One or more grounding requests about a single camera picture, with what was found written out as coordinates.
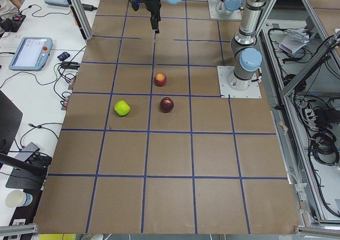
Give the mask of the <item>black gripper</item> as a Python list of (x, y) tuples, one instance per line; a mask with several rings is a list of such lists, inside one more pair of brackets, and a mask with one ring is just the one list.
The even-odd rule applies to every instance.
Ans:
[(159, 22), (160, 22), (160, 0), (144, 0), (146, 9), (151, 12), (150, 23), (153, 31), (159, 33)]

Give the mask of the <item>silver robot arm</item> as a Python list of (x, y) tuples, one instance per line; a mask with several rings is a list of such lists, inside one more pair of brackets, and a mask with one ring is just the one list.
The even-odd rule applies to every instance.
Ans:
[(219, 0), (215, 10), (220, 15), (229, 15), (241, 7), (241, 0)]
[[(166, 0), (173, 5), (181, 1)], [(236, 67), (227, 77), (227, 83), (234, 90), (246, 90), (250, 86), (254, 73), (260, 68), (262, 55), (252, 46), (256, 43), (256, 33), (263, 9), (269, 1), (271, 0), (245, 0), (241, 24), (231, 41)]]

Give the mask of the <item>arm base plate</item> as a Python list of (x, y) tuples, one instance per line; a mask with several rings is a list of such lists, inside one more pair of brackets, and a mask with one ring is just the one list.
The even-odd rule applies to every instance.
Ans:
[(241, 0), (208, 0), (212, 20), (241, 21)]
[(217, 66), (220, 96), (222, 98), (261, 99), (256, 73), (249, 80), (240, 80), (234, 74), (234, 66)]

